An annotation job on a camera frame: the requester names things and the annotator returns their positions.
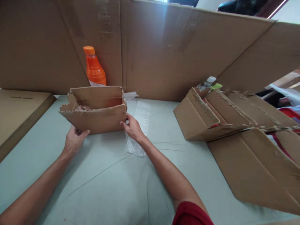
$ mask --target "white bottle cap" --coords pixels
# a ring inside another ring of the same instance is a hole
[[[209,78],[207,79],[207,81],[210,82],[210,83],[213,83],[213,82],[216,81],[216,78],[215,78],[215,77],[209,77]]]

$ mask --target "red sleeve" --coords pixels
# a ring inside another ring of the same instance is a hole
[[[177,207],[173,225],[213,225],[212,220],[199,206],[192,202],[182,202]]]

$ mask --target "orange bottle cap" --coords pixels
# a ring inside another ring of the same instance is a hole
[[[84,46],[84,47],[83,47],[83,50],[84,50],[84,52],[85,52],[87,55],[94,55],[94,54],[95,54],[95,49],[94,49],[94,47],[92,47],[92,46]]]

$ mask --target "table surface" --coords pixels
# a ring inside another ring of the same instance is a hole
[[[298,216],[240,202],[205,142],[186,141],[174,116],[178,102],[151,105],[149,139],[191,182],[215,225],[261,224]],[[0,213],[59,156],[71,124],[60,96],[0,163]],[[171,224],[172,201],[147,157],[125,152],[124,131],[90,135],[51,196],[38,224]]]

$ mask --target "left hand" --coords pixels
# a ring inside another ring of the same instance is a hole
[[[76,132],[76,127],[71,126],[66,137],[65,147],[61,153],[63,157],[74,156],[78,153],[84,139],[88,136],[90,130],[83,131],[80,135]]]

